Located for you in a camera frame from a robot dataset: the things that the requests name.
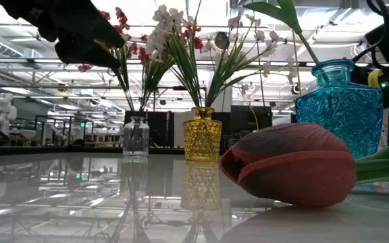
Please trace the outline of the yellow glass vase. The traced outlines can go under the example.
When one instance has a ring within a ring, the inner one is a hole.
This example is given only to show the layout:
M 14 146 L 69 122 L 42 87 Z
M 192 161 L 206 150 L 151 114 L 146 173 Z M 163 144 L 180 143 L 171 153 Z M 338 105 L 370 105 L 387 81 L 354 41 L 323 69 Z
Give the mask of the yellow glass vase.
M 216 163 L 219 157 L 222 123 L 212 119 L 215 109 L 193 107 L 194 119 L 183 123 L 186 160 Z

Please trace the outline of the blue glass vase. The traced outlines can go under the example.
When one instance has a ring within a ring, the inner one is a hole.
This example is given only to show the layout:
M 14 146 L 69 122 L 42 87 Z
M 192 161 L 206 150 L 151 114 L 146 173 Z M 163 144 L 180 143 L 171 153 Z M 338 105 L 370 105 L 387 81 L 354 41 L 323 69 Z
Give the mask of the blue glass vase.
M 377 152 L 382 133 L 383 96 L 378 87 L 351 82 L 349 59 L 324 61 L 312 68 L 317 88 L 296 102 L 298 123 L 315 123 L 339 137 L 356 159 Z

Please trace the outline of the black overhead frame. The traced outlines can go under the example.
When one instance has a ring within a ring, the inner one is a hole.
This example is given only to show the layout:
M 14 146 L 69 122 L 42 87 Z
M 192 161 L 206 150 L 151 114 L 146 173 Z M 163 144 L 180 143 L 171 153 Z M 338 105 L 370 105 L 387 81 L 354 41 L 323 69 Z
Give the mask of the black overhead frame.
M 189 111 L 195 104 L 183 86 L 159 86 L 153 93 L 151 101 L 153 110 L 161 111 Z

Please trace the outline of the black workstation frame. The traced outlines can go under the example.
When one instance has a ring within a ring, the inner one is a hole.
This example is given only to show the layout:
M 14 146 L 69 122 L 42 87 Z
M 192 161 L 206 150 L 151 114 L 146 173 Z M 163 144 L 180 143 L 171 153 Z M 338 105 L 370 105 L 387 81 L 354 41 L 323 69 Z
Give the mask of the black workstation frame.
M 39 146 L 68 146 L 75 140 L 85 141 L 94 132 L 94 121 L 75 115 L 37 115 L 34 120 Z

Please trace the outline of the clear glass vase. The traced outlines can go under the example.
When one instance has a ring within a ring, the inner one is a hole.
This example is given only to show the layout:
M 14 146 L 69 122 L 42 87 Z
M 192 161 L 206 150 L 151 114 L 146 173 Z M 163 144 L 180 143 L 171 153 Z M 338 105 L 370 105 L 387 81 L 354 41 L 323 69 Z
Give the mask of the clear glass vase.
M 150 129 L 144 117 L 131 116 L 123 133 L 123 156 L 146 157 L 149 154 Z

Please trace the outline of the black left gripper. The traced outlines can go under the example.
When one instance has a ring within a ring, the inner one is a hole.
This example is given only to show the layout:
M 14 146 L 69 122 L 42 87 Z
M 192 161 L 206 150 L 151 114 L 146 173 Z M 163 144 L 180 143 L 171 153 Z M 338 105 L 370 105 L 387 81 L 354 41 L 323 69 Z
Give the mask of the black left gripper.
M 123 47 L 126 41 L 101 15 L 91 0 L 0 0 L 14 19 L 22 18 L 36 26 L 39 34 L 54 42 L 63 34 L 80 36 L 59 40 L 55 52 L 65 64 L 89 64 L 116 70 L 119 61 L 91 39 L 110 47 Z

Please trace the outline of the pink flower bunch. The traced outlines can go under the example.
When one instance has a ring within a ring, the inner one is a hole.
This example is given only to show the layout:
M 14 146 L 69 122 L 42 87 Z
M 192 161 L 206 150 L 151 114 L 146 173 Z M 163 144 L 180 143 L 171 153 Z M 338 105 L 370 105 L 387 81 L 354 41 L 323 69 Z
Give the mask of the pink flower bunch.
M 166 40 L 166 32 L 152 32 L 142 35 L 140 42 L 129 45 L 129 53 L 137 56 L 142 65 L 139 111 L 145 110 L 164 74 L 175 64 L 172 55 L 165 50 Z
M 127 59 L 129 56 L 127 41 L 129 41 L 131 37 L 128 34 L 124 34 L 124 29 L 127 27 L 126 25 L 127 19 L 125 13 L 118 7 L 115 9 L 115 13 L 119 24 L 114 25 L 113 29 L 117 32 L 117 34 L 120 37 L 122 37 L 124 42 L 123 46 L 110 47 L 109 45 L 100 42 L 98 42 L 98 44 L 118 60 L 119 66 L 116 70 L 112 70 L 112 72 L 113 75 L 118 79 L 120 87 L 124 91 L 124 96 L 128 102 L 129 109 L 131 111 L 135 111 L 132 96 L 130 94 L 130 81 L 129 81 L 128 70 L 127 70 Z
M 184 43 L 186 44 L 190 40 L 191 37 L 192 37 L 192 26 L 187 26 L 186 30 L 182 34 L 182 38 L 183 38 Z M 200 52 L 202 52 L 203 51 L 202 40 L 199 37 L 195 36 L 193 42 L 194 42 L 194 48 L 199 50 Z

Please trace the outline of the black monitor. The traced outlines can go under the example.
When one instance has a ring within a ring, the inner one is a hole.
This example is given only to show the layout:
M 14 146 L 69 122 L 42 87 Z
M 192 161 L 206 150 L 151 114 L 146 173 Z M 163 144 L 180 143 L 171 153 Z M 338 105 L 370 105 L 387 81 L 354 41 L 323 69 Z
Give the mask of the black monitor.
M 272 126 L 272 110 L 270 107 L 233 105 L 231 106 L 230 119 L 233 133 L 241 130 L 252 132 Z
M 127 111 L 124 123 L 135 115 L 143 116 L 150 128 L 149 144 L 154 147 L 174 147 L 174 114 L 163 111 Z

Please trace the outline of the black ceiling fixture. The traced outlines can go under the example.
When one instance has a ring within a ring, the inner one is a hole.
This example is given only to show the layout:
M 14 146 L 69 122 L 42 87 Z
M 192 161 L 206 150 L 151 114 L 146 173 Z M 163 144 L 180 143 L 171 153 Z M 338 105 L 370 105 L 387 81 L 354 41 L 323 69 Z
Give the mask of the black ceiling fixture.
M 216 32 L 216 35 L 213 37 L 214 45 L 221 50 L 225 50 L 229 47 L 230 41 L 227 32 Z

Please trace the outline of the long light strip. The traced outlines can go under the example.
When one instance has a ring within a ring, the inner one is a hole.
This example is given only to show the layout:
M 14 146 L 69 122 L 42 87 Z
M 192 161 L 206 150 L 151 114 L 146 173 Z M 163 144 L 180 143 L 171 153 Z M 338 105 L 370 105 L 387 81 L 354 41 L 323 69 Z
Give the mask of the long light strip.
M 250 65 L 263 65 L 267 61 L 253 61 L 250 63 Z M 272 66 L 285 66 L 287 65 L 288 61 L 269 61 Z M 139 60 L 135 59 L 129 59 L 127 61 L 127 65 L 140 65 Z M 212 60 L 197 60 L 197 65 L 212 65 L 215 64 Z M 314 62 L 308 62 L 308 61 L 300 61 L 295 62 L 294 64 L 299 64 L 302 67 L 314 67 L 316 64 Z

